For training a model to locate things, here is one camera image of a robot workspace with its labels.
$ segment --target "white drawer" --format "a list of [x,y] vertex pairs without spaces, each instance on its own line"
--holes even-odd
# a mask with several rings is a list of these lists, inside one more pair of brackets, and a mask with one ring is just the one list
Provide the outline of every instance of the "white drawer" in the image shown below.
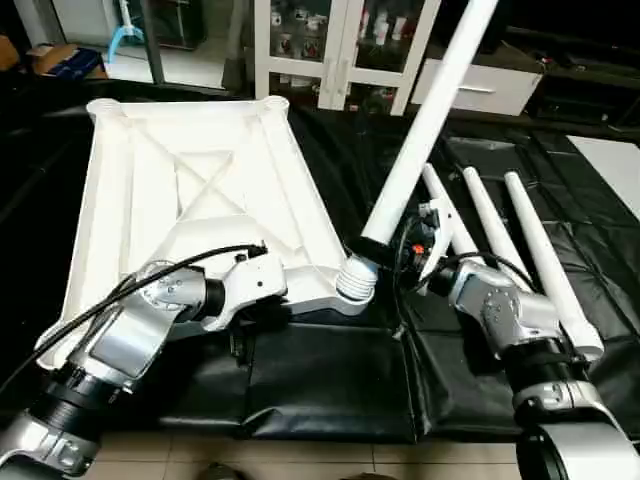
[[[427,59],[413,93],[412,103],[422,103],[440,63],[440,60]],[[453,108],[520,115],[541,77],[537,73],[471,65]]]

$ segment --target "blue object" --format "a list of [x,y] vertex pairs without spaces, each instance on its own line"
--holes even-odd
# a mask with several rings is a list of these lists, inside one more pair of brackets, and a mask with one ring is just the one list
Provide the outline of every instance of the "blue object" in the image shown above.
[[77,48],[70,58],[60,62],[47,72],[58,78],[78,80],[84,78],[89,72],[102,62],[100,54],[87,48]]
[[107,63],[113,63],[113,56],[116,54],[118,45],[124,37],[136,37],[138,40],[144,42],[144,33],[138,27],[125,27],[124,25],[116,28],[109,44],[109,52],[107,53]]

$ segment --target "black cloth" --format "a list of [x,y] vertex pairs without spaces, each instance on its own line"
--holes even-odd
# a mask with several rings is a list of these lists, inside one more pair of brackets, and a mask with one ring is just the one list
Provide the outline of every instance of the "black cloth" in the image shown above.
[[[93,125],[84,106],[120,101],[219,100],[116,81],[0,77],[0,242],[4,378],[60,313]],[[290,109],[289,121],[339,236],[360,233],[411,120]],[[588,319],[606,343],[591,378],[624,428],[640,436],[640,226],[558,133],[449,122],[431,156],[465,223],[486,249],[460,169],[475,165],[530,264],[502,175],[520,172]],[[428,196],[421,184],[411,200]],[[446,300],[408,297],[417,327],[390,335],[397,313],[383,272],[360,316],[333,311],[283,318],[254,309],[246,361],[227,334],[170,344],[121,428],[170,426],[236,437],[415,442],[427,434],[495,440],[518,432],[505,377],[483,337]],[[0,398],[8,418],[40,387],[38,369]]]

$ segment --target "white tube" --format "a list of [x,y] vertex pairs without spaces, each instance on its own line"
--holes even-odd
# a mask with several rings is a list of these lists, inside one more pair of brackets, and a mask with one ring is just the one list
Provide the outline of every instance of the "white tube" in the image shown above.
[[[461,253],[477,252],[478,247],[476,247],[473,238],[469,235],[467,227],[464,226],[464,223],[460,218],[460,214],[458,214],[455,205],[451,201],[451,198],[449,198],[449,195],[440,181],[440,177],[438,177],[435,168],[433,168],[433,165],[427,163],[424,166],[424,169],[422,170],[422,178],[424,183],[427,185],[427,190],[429,190],[431,198],[440,198],[443,202],[446,202],[449,205],[449,209],[451,210],[451,223],[453,227],[453,237],[451,238],[453,251],[458,255]],[[478,263],[484,263],[481,258],[474,258],[473,260]]]
[[[509,232],[507,232],[507,229],[502,223],[502,219],[498,215],[498,212],[491,201],[491,197],[489,197],[489,194],[487,193],[487,189],[484,188],[484,184],[480,179],[480,175],[478,175],[478,171],[473,167],[467,167],[462,172],[462,175],[467,182],[469,193],[471,193],[471,198],[476,206],[480,222],[482,223],[482,228],[484,228],[484,232],[487,235],[487,240],[489,240],[491,250],[496,255],[500,255],[501,257],[509,260],[523,273],[525,273],[527,277],[529,277],[527,269],[520,258],[520,254],[518,253],[518,250],[516,250],[516,246],[513,244],[513,241],[509,236]],[[500,264],[500,270],[511,278],[511,280],[513,280],[513,282],[522,290],[526,292],[530,291],[527,283],[509,267]]]
[[391,240],[497,3],[498,0],[469,1],[362,231],[363,237],[385,245]]
[[527,245],[538,269],[544,291],[555,305],[562,327],[576,350],[587,360],[595,360],[604,353],[598,331],[584,316],[580,302],[571,288],[560,260],[536,214],[533,204],[515,172],[504,176],[509,196],[520,220]]
[[129,15],[128,0],[120,0],[120,13],[122,14],[122,25],[128,29],[129,35],[133,35],[133,23]]

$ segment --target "floor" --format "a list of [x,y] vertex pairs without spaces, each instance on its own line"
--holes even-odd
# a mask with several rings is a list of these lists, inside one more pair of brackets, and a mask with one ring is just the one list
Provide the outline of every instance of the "floor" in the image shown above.
[[[208,38],[194,51],[161,48],[162,69],[167,82],[221,88],[226,39]],[[109,78],[153,83],[144,47],[120,47],[113,63],[102,57]]]
[[632,143],[597,138],[569,136],[569,140],[640,220],[640,149]]
[[87,480],[191,480],[211,462],[251,480],[339,480],[360,473],[398,480],[519,479],[512,444],[434,441],[420,446],[243,441],[185,434],[113,434]]
[[[202,7],[207,39],[194,51],[160,47],[162,68],[167,82],[221,88],[233,0],[205,1]],[[106,46],[102,51],[109,78],[152,83],[143,46],[118,48],[111,64],[107,63]]]

